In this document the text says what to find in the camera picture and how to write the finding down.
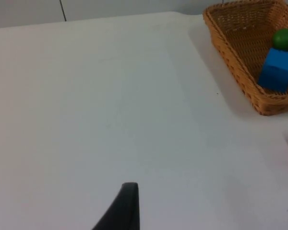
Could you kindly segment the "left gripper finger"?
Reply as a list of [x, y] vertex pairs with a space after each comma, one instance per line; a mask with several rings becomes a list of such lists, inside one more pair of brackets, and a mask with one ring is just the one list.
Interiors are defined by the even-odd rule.
[[139, 187], [135, 182], [123, 183], [117, 196], [93, 230], [139, 230]]

